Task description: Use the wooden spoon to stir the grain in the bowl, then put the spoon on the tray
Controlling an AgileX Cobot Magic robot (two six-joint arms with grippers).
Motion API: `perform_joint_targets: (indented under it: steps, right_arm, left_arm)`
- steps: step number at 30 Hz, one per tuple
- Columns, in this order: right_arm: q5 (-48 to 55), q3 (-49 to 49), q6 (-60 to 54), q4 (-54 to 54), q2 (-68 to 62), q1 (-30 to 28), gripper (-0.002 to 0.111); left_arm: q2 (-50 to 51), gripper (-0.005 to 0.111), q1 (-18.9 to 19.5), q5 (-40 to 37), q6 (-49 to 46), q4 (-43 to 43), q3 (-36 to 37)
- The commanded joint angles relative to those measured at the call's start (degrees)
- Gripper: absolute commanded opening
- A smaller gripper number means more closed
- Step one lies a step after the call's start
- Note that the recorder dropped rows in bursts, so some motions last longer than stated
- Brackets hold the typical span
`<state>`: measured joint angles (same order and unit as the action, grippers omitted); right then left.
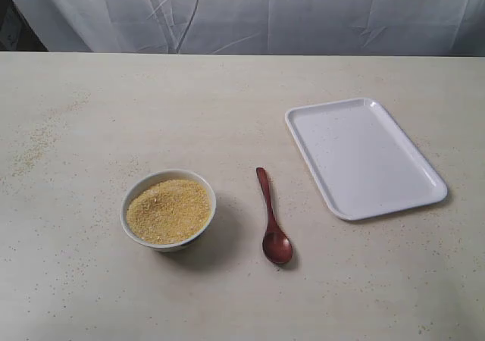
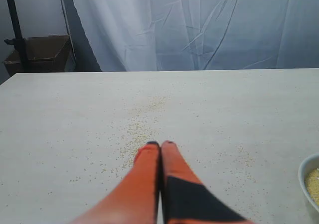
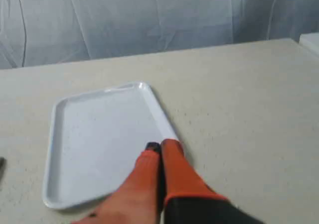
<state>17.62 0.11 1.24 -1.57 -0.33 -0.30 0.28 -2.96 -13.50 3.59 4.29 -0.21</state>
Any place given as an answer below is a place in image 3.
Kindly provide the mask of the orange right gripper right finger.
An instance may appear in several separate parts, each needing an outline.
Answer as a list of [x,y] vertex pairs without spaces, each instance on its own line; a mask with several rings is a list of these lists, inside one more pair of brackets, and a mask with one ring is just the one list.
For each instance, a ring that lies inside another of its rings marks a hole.
[[179,141],[165,139],[161,143],[161,153],[166,184],[164,223],[261,223],[212,190],[189,164]]

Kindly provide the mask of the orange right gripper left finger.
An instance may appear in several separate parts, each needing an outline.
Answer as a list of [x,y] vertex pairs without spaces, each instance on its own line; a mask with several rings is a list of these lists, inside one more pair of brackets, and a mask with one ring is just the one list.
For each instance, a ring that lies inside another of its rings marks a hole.
[[160,145],[149,142],[120,187],[76,224],[158,224],[161,216]]

